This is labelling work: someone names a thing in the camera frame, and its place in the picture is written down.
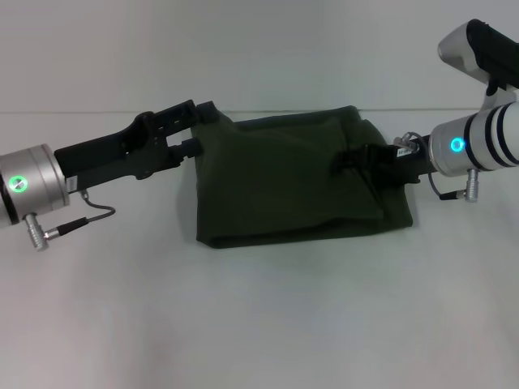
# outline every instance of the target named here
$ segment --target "cable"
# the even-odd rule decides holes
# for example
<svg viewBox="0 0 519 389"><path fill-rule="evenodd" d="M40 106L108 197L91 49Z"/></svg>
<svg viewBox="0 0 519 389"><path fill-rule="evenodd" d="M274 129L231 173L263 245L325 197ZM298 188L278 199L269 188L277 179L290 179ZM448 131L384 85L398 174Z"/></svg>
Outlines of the cable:
<svg viewBox="0 0 519 389"><path fill-rule="evenodd" d="M426 153L426 156L428 157L429 156L429 152L427 151L428 147L427 147L427 143L425 143L425 140L423 140L423 137L416 132L410 131L409 134L413 135L416 139L418 139L418 141L420 142L420 145L423 147L423 150ZM446 195L446 194L440 193L440 191L436 187L434 180L432 179L432 173L427 173L427 177L429 178L429 183L431 184L432 190L436 193L436 195L438 197L440 197L440 199L442 199L442 197L444 197L444 195Z"/></svg>
<svg viewBox="0 0 519 389"><path fill-rule="evenodd" d="M96 209L103 209L105 211L108 211L106 213L103 213L102 215L88 218L87 219L88 223L92 223L93 221L98 221L98 220L106 219L107 217L110 217L110 216L112 216L115 213L115 208L113 208L113 207L108 207L106 205L98 205L98 204L92 203L90 201L90 196L88 195L88 191L86 189L85 190L81 190L80 193L81 193L81 199L83 199L84 202L89 207L96 208Z"/></svg>

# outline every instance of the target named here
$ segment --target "white black striped cylinder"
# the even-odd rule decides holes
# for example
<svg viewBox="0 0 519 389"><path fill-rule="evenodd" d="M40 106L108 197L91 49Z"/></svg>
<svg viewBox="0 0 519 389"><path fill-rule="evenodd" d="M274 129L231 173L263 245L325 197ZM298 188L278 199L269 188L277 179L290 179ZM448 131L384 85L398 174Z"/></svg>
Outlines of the white black striped cylinder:
<svg viewBox="0 0 519 389"><path fill-rule="evenodd" d="M445 176L469 169L492 171L519 165L519 103L503 105L437 126L431 161Z"/></svg>

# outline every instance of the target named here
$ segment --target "silver connector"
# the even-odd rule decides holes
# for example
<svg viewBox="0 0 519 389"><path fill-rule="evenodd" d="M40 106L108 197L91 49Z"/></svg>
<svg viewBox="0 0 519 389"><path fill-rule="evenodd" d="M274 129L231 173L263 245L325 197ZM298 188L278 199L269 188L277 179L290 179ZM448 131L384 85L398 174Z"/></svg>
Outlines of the silver connector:
<svg viewBox="0 0 519 389"><path fill-rule="evenodd" d="M467 186L465 189L465 201L467 203L477 203L478 202L478 190L479 190L478 170L469 169L469 176L467 178Z"/></svg>
<svg viewBox="0 0 519 389"><path fill-rule="evenodd" d="M32 244L36 248L36 251L47 250L49 248L49 243L45 239L45 233L38 223L36 215L29 213L24 217L24 219L29 232L29 237L31 238Z"/></svg>
<svg viewBox="0 0 519 389"><path fill-rule="evenodd" d="M44 237L46 241L52 241L57 237L60 237L58 229L50 229L49 231L45 231Z"/></svg>
<svg viewBox="0 0 519 389"><path fill-rule="evenodd" d="M464 199L464 198L465 198L465 189L463 189L463 190L458 190L458 191L456 192L456 198L457 198L458 200Z"/></svg>

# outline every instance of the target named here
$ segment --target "green led light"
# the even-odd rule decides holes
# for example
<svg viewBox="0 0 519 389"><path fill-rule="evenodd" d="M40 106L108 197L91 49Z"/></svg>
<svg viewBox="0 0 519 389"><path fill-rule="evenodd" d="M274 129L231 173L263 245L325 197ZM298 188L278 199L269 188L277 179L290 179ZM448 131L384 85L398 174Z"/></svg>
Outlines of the green led light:
<svg viewBox="0 0 519 389"><path fill-rule="evenodd" d="M15 193L22 193L27 190L29 183L24 176L13 176L9 179L9 188Z"/></svg>

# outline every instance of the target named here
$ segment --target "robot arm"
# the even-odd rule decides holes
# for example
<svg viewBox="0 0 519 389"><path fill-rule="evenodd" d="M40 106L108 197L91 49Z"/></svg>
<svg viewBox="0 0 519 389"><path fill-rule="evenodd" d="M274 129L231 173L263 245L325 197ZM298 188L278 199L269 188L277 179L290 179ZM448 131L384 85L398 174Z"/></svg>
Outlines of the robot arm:
<svg viewBox="0 0 519 389"><path fill-rule="evenodd" d="M159 113L142 113L125 130L104 138L57 150L47 145L31 147L0 157L0 228L28 225L38 250L48 240L114 213L111 207L90 203L87 188L124 176L142 180L156 172L178 167L185 157L198 156L197 139L168 147L167 137L212 118L212 102L195 107L192 101ZM109 211L92 219L82 218L44 232L36 216L69 205L69 194L80 191L88 205Z"/></svg>
<svg viewBox="0 0 519 389"><path fill-rule="evenodd" d="M345 164L379 166L386 185L387 180L393 185L416 183L419 176L427 174L440 199L464 198L474 203L479 172L519 165L519 103L497 103L500 94L517 98L505 91L519 88L519 44L472 20L445 37L438 51L444 62L488 86L482 109L441 124L423 138L407 133L385 150L366 145L362 155L346 156ZM419 139L411 141L411 134ZM440 194L432 181L434 172L448 177L468 174L467 187Z"/></svg>

